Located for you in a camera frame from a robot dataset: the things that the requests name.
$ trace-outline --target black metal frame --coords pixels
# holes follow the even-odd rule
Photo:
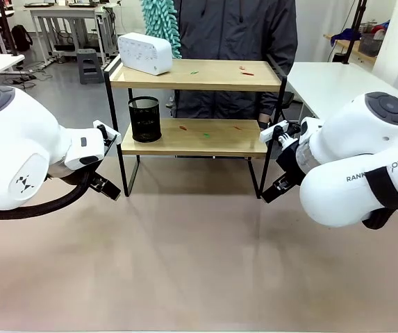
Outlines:
[[[276,75],[281,79],[281,88],[279,90],[279,96],[277,98],[276,102],[276,108],[274,111],[274,118],[272,125],[275,125],[279,122],[279,117],[282,113],[282,102],[283,102],[283,96],[285,94],[285,88],[287,85],[287,75],[285,72],[282,70],[282,68],[273,60],[273,58],[270,55],[267,55],[267,61],[270,67],[273,69],[273,71],[276,73]],[[119,61],[119,56],[117,56],[115,59],[111,61],[111,63],[105,68],[104,70],[104,82],[106,84],[106,93],[108,95],[108,103],[109,103],[109,109],[110,109],[110,117],[113,121],[113,128],[117,132],[120,133],[120,130],[118,128],[118,122],[117,122],[117,113],[115,111],[115,103],[114,103],[114,96],[113,96],[113,90],[112,86],[110,84],[110,74],[112,74],[121,64],[121,61]],[[131,100],[133,98],[133,91],[131,88],[128,88],[128,97]],[[267,172],[268,172],[268,166],[270,165],[270,158],[272,154],[272,149],[273,149],[273,141],[271,140],[268,142],[268,147],[267,147],[267,155],[265,156],[265,162],[263,165],[263,170],[262,170],[262,177],[260,179],[260,184],[258,185],[258,181],[256,178],[256,174],[254,172],[253,168],[253,163],[251,161],[251,157],[247,158],[248,161],[248,167],[249,167],[249,172],[251,174],[251,179],[253,180],[253,186],[254,186],[254,191],[256,192],[256,198],[260,199],[260,195],[263,193],[263,189],[265,187],[265,181],[267,178]],[[130,196],[131,190],[134,184],[135,180],[135,175],[137,174],[138,167],[140,165],[140,156],[136,155],[137,161],[134,164],[133,172],[131,175],[131,179],[128,181],[126,179],[126,170],[124,168],[124,159],[123,159],[123,154],[120,145],[117,145],[117,154],[118,154],[118,160],[119,160],[119,165],[120,165],[120,172],[122,174],[122,182],[123,182],[123,188],[124,188],[124,195],[125,196]]]
[[[353,24],[351,25],[351,28],[353,29],[353,36],[356,36],[356,34],[359,33],[360,23],[363,20],[364,12],[366,11],[366,9],[367,9],[367,0],[359,0],[358,7],[354,14]],[[349,64],[351,52],[353,51],[353,46],[355,42],[356,41],[353,37],[350,41],[347,53],[344,55],[344,60],[342,61],[344,65]]]
[[[10,32],[9,23],[7,22],[6,11],[4,10],[3,0],[0,0],[0,14],[1,14],[1,21],[3,22],[3,33],[7,38],[12,55],[18,56],[15,43],[13,42],[12,33]]]

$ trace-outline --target wooden shelf board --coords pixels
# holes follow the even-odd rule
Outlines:
[[[113,87],[184,90],[278,92],[281,80],[265,61],[174,59],[172,70],[154,76],[120,64]]]
[[[331,37],[333,37],[333,35],[324,35],[324,37],[326,39],[330,40]],[[370,62],[370,63],[372,63],[374,65],[374,63],[376,62],[376,57],[369,57],[368,55],[365,55],[364,53],[359,52],[359,43],[360,43],[359,40],[357,40],[354,43],[352,53],[357,55],[360,59],[362,59],[364,61],[367,61],[367,62]],[[349,47],[350,41],[349,40],[337,40],[336,44],[338,46],[341,46],[341,47],[344,47],[344,48],[347,49]]]
[[[162,137],[141,143],[129,126],[122,142],[124,155],[186,155],[265,157],[256,120],[161,119]]]

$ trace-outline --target person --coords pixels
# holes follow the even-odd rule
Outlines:
[[[183,59],[266,60],[289,73],[297,50],[295,0],[174,0]],[[266,128],[277,95],[176,91],[178,118],[257,119]]]

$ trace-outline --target black bag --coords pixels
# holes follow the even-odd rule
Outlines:
[[[12,28],[12,37],[18,51],[27,51],[33,45],[31,36],[21,24]]]

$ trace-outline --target black mesh pencil holder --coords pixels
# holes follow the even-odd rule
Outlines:
[[[128,103],[132,125],[132,138],[138,142],[153,142],[161,138],[158,99],[135,97]]]

